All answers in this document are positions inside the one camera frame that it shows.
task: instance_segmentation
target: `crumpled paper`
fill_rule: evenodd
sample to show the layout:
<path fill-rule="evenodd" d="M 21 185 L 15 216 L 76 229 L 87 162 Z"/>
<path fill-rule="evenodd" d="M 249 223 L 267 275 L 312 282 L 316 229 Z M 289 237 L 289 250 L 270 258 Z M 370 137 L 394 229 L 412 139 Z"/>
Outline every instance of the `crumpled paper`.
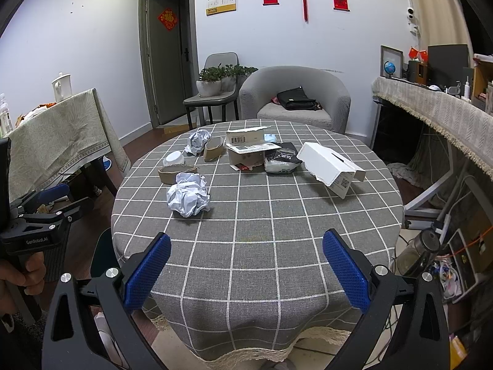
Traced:
<path fill-rule="evenodd" d="M 168 189 L 166 198 L 170 210 L 179 212 L 185 218 L 196 216 L 202 210 L 210 210 L 206 180 L 199 174 L 177 174 L 177 183 Z"/>
<path fill-rule="evenodd" d="M 188 137 L 187 146 L 185 146 L 185 151 L 191 153 L 194 156 L 199 155 L 204 150 L 206 143 L 210 139 L 210 132 L 206 129 L 199 129 L 198 131 L 192 133 Z"/>

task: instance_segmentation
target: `gray checkered tablecloth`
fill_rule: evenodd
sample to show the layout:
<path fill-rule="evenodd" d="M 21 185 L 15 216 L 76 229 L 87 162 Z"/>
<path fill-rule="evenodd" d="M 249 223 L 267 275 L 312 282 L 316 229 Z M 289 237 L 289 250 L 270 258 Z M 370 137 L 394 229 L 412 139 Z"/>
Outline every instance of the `gray checkered tablecloth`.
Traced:
<path fill-rule="evenodd" d="M 351 308 L 322 251 L 322 236 L 335 228 L 372 264 L 394 254 L 403 207 L 384 163 L 362 142 L 282 121 L 247 120 L 205 127 L 270 125 L 279 142 L 319 142 L 367 170 L 344 200 L 301 165 L 294 174 L 266 174 L 263 166 L 235 171 L 223 154 L 217 162 L 189 156 L 205 176 L 211 210 L 182 218 L 166 203 L 158 176 L 162 159 L 183 150 L 189 133 L 138 160 L 122 183 L 112 230 L 120 262 L 142 252 L 159 231 L 172 254 L 152 297 L 180 339 L 197 356 L 213 361 L 242 349 L 287 349 L 311 327 L 351 331 L 360 312 Z"/>

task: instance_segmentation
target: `desk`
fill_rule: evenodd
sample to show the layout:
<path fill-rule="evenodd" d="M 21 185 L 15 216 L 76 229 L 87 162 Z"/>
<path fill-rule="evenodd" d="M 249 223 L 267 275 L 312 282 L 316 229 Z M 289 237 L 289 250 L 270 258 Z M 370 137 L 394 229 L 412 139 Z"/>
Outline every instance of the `desk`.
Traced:
<path fill-rule="evenodd" d="M 158 169 L 168 152 L 184 149 L 188 132 L 136 161 L 112 214 L 120 264 L 145 250 L 159 231 L 171 237 L 171 258 L 152 297 L 193 353 L 206 361 L 221 358 L 227 369 L 235 357 L 282 361 L 301 337 L 342 344 L 360 312 L 349 305 L 325 259 L 322 236 L 335 228 L 372 264 L 388 265 L 402 222 L 402 200 L 390 172 L 360 141 L 283 121 L 205 128 L 223 136 L 228 129 L 263 125 L 298 149 L 304 142 L 333 148 L 366 169 L 366 180 L 354 181 L 342 200 L 303 166 L 271 175 L 263 166 L 235 171 L 226 154 L 215 163 L 189 156 L 186 163 L 206 179 L 211 210 L 185 219 L 169 210 Z"/>
<path fill-rule="evenodd" d="M 11 201 L 33 189 L 58 184 L 110 151 L 122 173 L 130 169 L 130 160 L 95 89 L 54 105 L 21 124 L 8 137 L 12 140 Z"/>
<path fill-rule="evenodd" d="M 493 179 L 493 117 L 442 92 L 379 77 L 373 94 L 403 108 L 442 134 Z"/>

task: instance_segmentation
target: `blue gripper pad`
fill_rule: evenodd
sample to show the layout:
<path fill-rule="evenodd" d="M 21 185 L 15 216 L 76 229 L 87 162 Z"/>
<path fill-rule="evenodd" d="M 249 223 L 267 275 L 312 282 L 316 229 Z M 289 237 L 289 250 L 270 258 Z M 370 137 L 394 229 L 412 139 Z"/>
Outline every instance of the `blue gripper pad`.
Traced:
<path fill-rule="evenodd" d="M 344 289 L 349 302 L 353 307 L 357 307 L 365 313 L 370 306 L 368 281 L 349 255 L 349 247 L 342 239 L 339 241 L 331 230 L 325 232 L 322 246 L 324 255 Z"/>
<path fill-rule="evenodd" d="M 126 283 L 123 307 L 127 313 L 142 308 L 170 255 L 171 239 L 162 234 L 150 250 L 145 251 L 144 258 Z"/>

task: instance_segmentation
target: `red tassel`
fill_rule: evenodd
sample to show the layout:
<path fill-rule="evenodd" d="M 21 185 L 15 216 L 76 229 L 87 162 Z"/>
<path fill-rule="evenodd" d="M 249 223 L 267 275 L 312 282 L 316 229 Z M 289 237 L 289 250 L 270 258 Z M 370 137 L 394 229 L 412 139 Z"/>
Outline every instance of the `red tassel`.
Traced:
<path fill-rule="evenodd" d="M 303 13 L 305 14 L 305 22 L 308 22 L 308 2 L 303 0 Z"/>

